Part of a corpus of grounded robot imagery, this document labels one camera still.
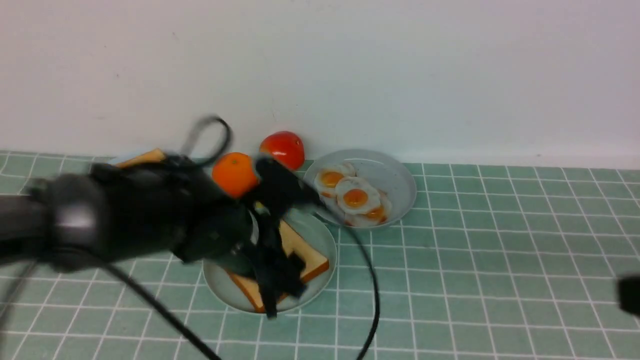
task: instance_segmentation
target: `orange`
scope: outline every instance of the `orange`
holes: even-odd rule
[[[221,157],[213,166],[211,177],[227,195],[234,199],[242,197],[258,185],[251,156],[242,152],[230,152]]]

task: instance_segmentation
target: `toy fruit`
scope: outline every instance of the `toy fruit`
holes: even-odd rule
[[[237,199],[258,185],[251,156],[230,152],[218,160],[211,170],[213,181],[229,196]]]
[[[290,131],[279,131],[267,136],[260,144],[260,151],[268,152],[289,170],[297,170],[305,162],[302,140]]]

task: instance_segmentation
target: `plate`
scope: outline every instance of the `plate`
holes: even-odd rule
[[[335,240],[322,221],[311,214],[303,213],[295,209],[291,210],[289,214],[285,216],[284,220],[300,234],[311,247],[329,260],[329,270],[309,281],[307,283],[307,290],[299,300],[293,297],[287,297],[281,301],[276,306],[279,313],[304,306],[318,296],[331,280],[337,260]],[[202,273],[207,285],[209,285],[209,289],[211,289],[220,301],[236,310],[255,313],[255,309],[249,300],[229,278],[229,275],[224,269],[213,261],[205,260],[202,263]]]
[[[391,214],[388,220],[380,225],[363,227],[375,229],[388,226],[397,222],[413,207],[417,188],[415,180],[409,170],[400,161],[377,151],[351,149],[333,152],[315,160],[305,172],[304,180],[313,184],[317,173],[323,168],[348,161],[356,168],[358,177],[368,180],[375,188],[387,193],[392,204]],[[335,202],[326,202],[330,209],[342,213]],[[336,221],[324,211],[318,211],[318,215],[325,220],[337,224]]]

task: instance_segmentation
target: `bread slice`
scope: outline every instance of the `bread slice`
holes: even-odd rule
[[[329,260],[316,249],[312,248],[307,242],[284,221],[280,222],[280,236],[282,237],[282,248],[285,254],[289,255],[295,252],[305,262],[305,268],[300,273],[300,279],[305,284],[315,279],[321,273],[329,270]],[[258,284],[253,279],[236,275],[227,271],[229,277],[244,293],[251,305],[257,313],[264,313],[264,304]],[[278,303],[288,295],[283,294]]]

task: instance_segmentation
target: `white wall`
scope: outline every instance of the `white wall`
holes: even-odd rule
[[[3,1],[0,147],[177,149],[216,112],[240,151],[640,167],[639,39],[638,0]]]

